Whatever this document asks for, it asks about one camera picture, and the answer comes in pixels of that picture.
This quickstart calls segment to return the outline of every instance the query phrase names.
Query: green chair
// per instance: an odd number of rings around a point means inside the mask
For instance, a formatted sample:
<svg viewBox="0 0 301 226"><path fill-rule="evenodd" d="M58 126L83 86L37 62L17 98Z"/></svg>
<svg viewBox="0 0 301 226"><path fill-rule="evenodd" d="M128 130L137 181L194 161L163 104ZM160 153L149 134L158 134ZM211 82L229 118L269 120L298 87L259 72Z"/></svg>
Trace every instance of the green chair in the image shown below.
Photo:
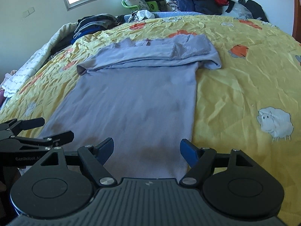
<svg viewBox="0 0 301 226"><path fill-rule="evenodd" d="M152 2L146 2L146 3L150 8L149 9L150 12L160 12L157 2L152 1ZM131 13L135 12L137 10L141 10L141 8L139 6L128 6L128 5L126 5L124 0L121 1L121 4L122 4L123 7L130 9Z"/></svg>

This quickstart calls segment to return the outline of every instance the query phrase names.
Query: white blanket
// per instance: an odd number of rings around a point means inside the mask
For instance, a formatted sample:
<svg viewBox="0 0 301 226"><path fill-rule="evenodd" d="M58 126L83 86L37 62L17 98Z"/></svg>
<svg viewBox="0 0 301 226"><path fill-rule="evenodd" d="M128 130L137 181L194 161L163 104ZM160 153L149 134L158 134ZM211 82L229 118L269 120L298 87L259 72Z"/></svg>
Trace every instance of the white blanket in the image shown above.
<svg viewBox="0 0 301 226"><path fill-rule="evenodd" d="M66 35L76 29L77 23L63 25L41 49L37 50L30 59L10 77L4 84L4 97L12 97L23 84L41 68L45 60L50 56L51 49Z"/></svg>

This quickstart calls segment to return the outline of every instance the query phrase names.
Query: circular mount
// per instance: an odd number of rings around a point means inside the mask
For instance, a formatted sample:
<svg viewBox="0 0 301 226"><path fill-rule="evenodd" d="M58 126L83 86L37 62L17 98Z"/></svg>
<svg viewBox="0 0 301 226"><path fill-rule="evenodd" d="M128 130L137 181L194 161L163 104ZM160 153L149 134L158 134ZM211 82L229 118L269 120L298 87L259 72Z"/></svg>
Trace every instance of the circular mount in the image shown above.
<svg viewBox="0 0 301 226"><path fill-rule="evenodd" d="M236 167L208 178L203 195L211 206L230 217L262 220L278 214L284 190L265 171Z"/></svg>
<svg viewBox="0 0 301 226"><path fill-rule="evenodd" d="M11 189L11 200L22 214L55 219L83 208L91 199L91 182L67 167L34 165Z"/></svg>

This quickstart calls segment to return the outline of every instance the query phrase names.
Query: bed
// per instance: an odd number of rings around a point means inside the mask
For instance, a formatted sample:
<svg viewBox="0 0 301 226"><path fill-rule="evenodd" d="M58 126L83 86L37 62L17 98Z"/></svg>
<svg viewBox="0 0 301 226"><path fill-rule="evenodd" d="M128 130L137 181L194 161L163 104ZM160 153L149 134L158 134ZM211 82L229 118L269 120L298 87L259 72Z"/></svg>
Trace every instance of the bed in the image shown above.
<svg viewBox="0 0 301 226"><path fill-rule="evenodd" d="M4 106L0 122L51 117L75 87L76 65L100 48L125 38L134 41L205 34L222 61L218 70L196 72L197 97L192 143L220 153L241 149L280 181L285 198L279 217L301 222L301 44L259 20L221 16L175 16L78 39L31 77ZM42 128L24 131L37 137Z"/></svg>

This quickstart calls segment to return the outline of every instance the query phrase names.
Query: white cartoon sheep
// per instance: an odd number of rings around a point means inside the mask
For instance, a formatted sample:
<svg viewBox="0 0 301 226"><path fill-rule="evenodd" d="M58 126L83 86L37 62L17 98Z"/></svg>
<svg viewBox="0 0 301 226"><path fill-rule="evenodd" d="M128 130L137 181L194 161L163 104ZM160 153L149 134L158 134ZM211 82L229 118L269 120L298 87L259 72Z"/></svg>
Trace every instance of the white cartoon sheep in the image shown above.
<svg viewBox="0 0 301 226"><path fill-rule="evenodd" d="M273 141L278 141L280 138L291 140L290 135L294 127L289 113L274 107L267 107L258 111L257 121L262 131L272 135Z"/></svg>

